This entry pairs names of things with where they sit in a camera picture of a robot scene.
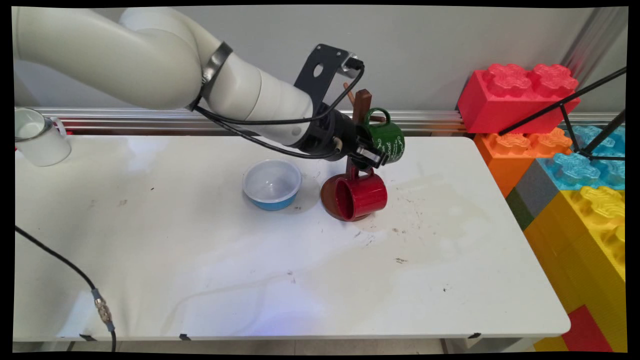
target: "blue bowl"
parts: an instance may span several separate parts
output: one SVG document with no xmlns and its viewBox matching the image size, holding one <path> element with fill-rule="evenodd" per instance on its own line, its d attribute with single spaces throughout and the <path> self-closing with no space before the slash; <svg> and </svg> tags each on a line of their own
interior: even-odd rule
<svg viewBox="0 0 640 360">
<path fill-rule="evenodd" d="M 302 174 L 292 163 L 264 160 L 244 174 L 243 191 L 260 209 L 274 211 L 291 205 L 301 183 Z"/>
<path fill-rule="evenodd" d="M 280 202 L 259 202 L 257 200 L 253 200 L 252 198 L 249 198 L 249 200 L 251 200 L 251 202 L 254 203 L 260 209 L 276 211 L 276 210 L 282 210 L 287 206 L 291 205 L 293 200 L 295 200 L 296 198 L 296 194 L 297 193 L 293 194 L 293 196 L 288 198 L 287 200 L 283 200 Z"/>
</svg>

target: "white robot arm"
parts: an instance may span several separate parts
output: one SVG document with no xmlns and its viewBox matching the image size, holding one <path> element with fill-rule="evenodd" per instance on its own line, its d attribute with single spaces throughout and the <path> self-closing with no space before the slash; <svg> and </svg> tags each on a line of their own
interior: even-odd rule
<svg viewBox="0 0 640 360">
<path fill-rule="evenodd" d="M 386 161 L 336 110 L 310 122 L 249 125 L 308 119 L 317 106 L 308 93 L 246 63 L 228 47 L 221 67 L 212 69 L 226 44 L 172 8 L 129 8 L 117 24 L 89 9 L 13 6 L 12 35 L 14 59 L 46 65 L 130 104 L 175 109 L 202 96 L 214 114 L 240 120 L 242 127 L 283 145 L 317 154 L 338 143 L 339 154 L 327 159 L 348 155 L 361 168 Z M 342 64 L 341 70 L 352 69 Z"/>
</svg>

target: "green lego brick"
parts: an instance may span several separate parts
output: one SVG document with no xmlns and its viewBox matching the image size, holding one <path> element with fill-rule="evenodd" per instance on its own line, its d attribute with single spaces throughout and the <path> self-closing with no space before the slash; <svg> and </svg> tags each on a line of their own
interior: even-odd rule
<svg viewBox="0 0 640 360">
<path fill-rule="evenodd" d="M 509 193 L 506 200 L 509 209 L 511 209 L 513 216 L 520 226 L 520 230 L 524 231 L 533 221 L 533 215 L 531 215 L 531 212 L 527 209 L 527 204 L 522 200 L 516 188 Z"/>
</svg>

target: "metal clamp ring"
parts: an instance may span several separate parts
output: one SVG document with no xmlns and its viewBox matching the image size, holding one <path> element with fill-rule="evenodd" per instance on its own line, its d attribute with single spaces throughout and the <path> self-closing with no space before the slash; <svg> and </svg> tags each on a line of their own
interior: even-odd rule
<svg viewBox="0 0 640 360">
<path fill-rule="evenodd" d="M 200 102 L 202 97 L 209 97 L 213 83 L 216 82 L 220 68 L 225 64 L 227 58 L 234 50 L 227 45 L 226 42 L 222 42 L 220 46 L 211 54 L 207 65 L 202 69 L 202 87 L 198 97 L 188 106 L 189 111 L 193 111 L 193 108 Z"/>
</svg>

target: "gray wall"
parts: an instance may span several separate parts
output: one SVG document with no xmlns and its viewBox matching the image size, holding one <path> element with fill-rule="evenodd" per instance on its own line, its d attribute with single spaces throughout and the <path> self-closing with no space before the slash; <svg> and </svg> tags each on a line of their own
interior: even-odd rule
<svg viewBox="0 0 640 360">
<path fill-rule="evenodd" d="M 611 45 L 602 57 L 593 73 L 584 81 L 589 85 L 605 76 L 627 66 L 628 26 Z M 627 75 L 622 75 L 601 87 L 580 97 L 580 104 L 575 111 L 580 112 L 621 112 L 625 108 L 627 92 Z"/>
<path fill-rule="evenodd" d="M 390 110 L 453 110 L 470 73 L 492 63 L 525 68 L 558 63 L 592 11 L 376 5 L 176 9 L 244 60 L 290 83 L 316 44 L 353 51 L 367 65 L 358 88 L 373 94 L 374 106 Z M 121 8 L 97 11 L 113 20 L 122 13 Z M 41 106 L 130 107 L 43 66 L 17 61 L 14 72 Z M 328 101 L 342 91 L 344 80 L 336 77 Z M 340 108 L 350 104 L 343 101 Z"/>
</svg>

